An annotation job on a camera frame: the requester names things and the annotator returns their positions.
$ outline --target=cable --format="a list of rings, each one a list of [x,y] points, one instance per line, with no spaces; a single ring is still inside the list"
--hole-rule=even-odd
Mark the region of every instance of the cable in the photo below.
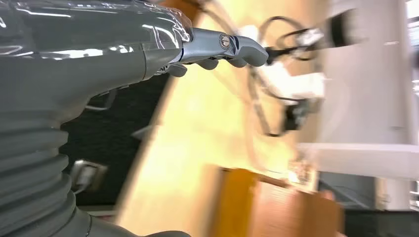
[[[104,107],[97,107],[97,106],[92,106],[92,105],[86,105],[86,109],[89,110],[94,110],[94,111],[104,111],[104,110],[108,110],[112,107],[112,104],[115,101],[115,98],[117,96],[118,93],[118,89],[113,89],[111,91],[109,91],[109,95],[108,98],[106,99],[105,102],[105,106]]]
[[[77,195],[77,194],[79,194],[81,192],[84,192],[88,187],[89,187],[89,184],[84,184],[79,189],[77,189],[76,191],[74,191],[74,194]]]

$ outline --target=wooden surface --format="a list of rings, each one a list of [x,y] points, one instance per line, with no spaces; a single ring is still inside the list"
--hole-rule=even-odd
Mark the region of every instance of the wooden surface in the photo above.
[[[219,2],[238,27],[258,27],[274,15],[314,25],[325,18],[327,0]],[[211,3],[207,7],[214,9]],[[207,16],[195,25],[221,31]],[[273,23],[266,35],[268,44],[291,30],[284,23]],[[308,72],[307,68],[301,63],[289,67],[294,75]],[[282,138],[260,134],[251,110],[247,74],[246,68],[221,61],[212,71],[190,65],[186,76],[171,79],[153,120],[156,126],[140,149],[119,200],[117,224],[138,235],[182,230],[204,237],[219,192],[220,167],[286,177],[288,162],[295,158],[298,133]],[[281,105],[267,97],[262,97],[262,105],[270,125],[277,129]]]

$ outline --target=gray robot arm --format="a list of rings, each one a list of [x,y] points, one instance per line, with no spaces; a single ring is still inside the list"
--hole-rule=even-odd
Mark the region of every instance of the gray robot arm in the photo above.
[[[220,59],[259,66],[267,53],[148,3],[0,0],[0,236],[135,236],[77,209],[60,125],[101,92]]]

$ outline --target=wooden block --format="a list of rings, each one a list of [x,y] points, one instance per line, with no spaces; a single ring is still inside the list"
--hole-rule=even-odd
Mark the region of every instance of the wooden block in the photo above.
[[[244,169],[228,171],[211,237],[335,237],[341,207]]]

